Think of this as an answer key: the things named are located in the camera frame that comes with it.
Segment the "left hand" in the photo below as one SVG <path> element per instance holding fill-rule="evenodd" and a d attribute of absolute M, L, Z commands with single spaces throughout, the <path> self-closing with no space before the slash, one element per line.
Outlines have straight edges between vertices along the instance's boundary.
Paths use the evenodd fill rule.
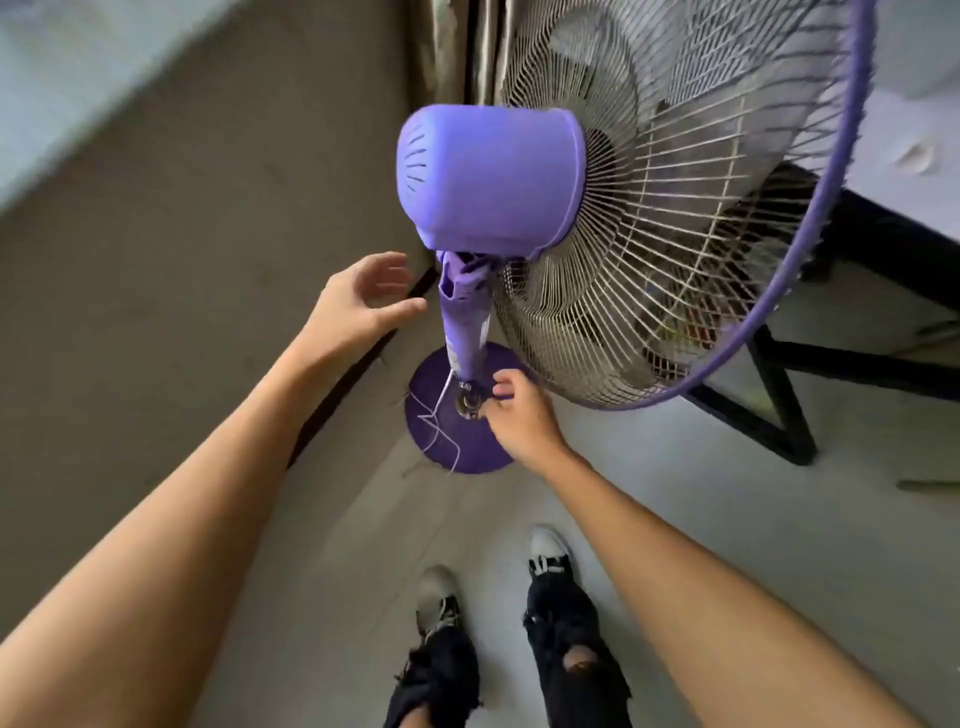
<path fill-rule="evenodd" d="M 405 299 L 372 308 L 385 296 L 405 296 L 413 276 L 403 253 L 368 255 L 330 276 L 294 345 L 307 364 L 333 356 L 351 363 L 388 331 L 426 310 L 426 300 Z"/>

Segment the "forearm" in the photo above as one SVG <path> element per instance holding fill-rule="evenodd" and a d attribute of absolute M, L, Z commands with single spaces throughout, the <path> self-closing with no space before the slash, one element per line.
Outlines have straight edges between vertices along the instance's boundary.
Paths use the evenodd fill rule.
<path fill-rule="evenodd" d="M 284 354 L 0 647 L 0 726 L 182 722 L 331 372 Z"/>
<path fill-rule="evenodd" d="M 715 726 L 916 726 L 809 622 L 574 457 L 545 474 L 694 711 Z"/>

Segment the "fan motor housing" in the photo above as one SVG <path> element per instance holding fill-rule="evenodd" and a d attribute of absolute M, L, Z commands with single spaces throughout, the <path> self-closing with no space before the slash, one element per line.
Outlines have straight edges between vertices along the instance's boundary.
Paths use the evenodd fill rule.
<path fill-rule="evenodd" d="M 570 111 L 438 104 L 404 124 L 396 188 L 428 249 L 534 257 L 573 225 L 586 168 Z"/>

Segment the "hand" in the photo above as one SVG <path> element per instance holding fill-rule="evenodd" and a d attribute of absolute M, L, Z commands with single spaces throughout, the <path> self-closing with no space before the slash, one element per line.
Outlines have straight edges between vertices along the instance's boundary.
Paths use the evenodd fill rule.
<path fill-rule="evenodd" d="M 512 400 L 490 399 L 480 408 L 500 445 L 534 473 L 544 475 L 558 456 L 573 454 L 557 425 L 550 400 L 518 369 L 493 375 L 493 393 Z"/>
<path fill-rule="evenodd" d="M 293 345 L 308 366 L 330 357 L 352 363 L 385 333 L 426 310 L 424 299 L 369 306 L 384 296 L 406 295 L 413 280 L 406 260 L 403 253 L 368 255 L 330 276 Z"/>

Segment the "fingers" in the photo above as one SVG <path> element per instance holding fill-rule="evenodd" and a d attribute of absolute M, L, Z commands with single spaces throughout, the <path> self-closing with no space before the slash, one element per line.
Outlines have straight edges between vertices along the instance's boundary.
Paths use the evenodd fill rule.
<path fill-rule="evenodd" d="M 511 394 L 532 384 L 527 375 L 519 369 L 501 369 L 493 375 L 493 381 L 510 387 Z"/>
<path fill-rule="evenodd" d="M 369 275 L 388 268 L 403 268 L 406 264 L 406 253 L 376 253 L 360 258 L 350 267 L 358 275 Z"/>
<path fill-rule="evenodd" d="M 413 281 L 413 274 L 403 267 L 403 253 L 368 255 L 353 266 L 354 289 L 365 301 L 381 296 L 402 295 Z"/>
<path fill-rule="evenodd" d="M 391 328 L 402 327 L 420 316 L 425 310 L 425 299 L 406 299 L 383 308 L 375 308 L 373 312 L 376 315 L 377 323 L 384 331 L 388 331 Z"/>
<path fill-rule="evenodd" d="M 503 403 L 493 397 L 480 405 L 480 417 L 495 420 L 503 412 Z"/>
<path fill-rule="evenodd" d="M 370 298 L 379 298 L 381 296 L 406 296 L 406 283 L 375 283 L 371 286 Z"/>

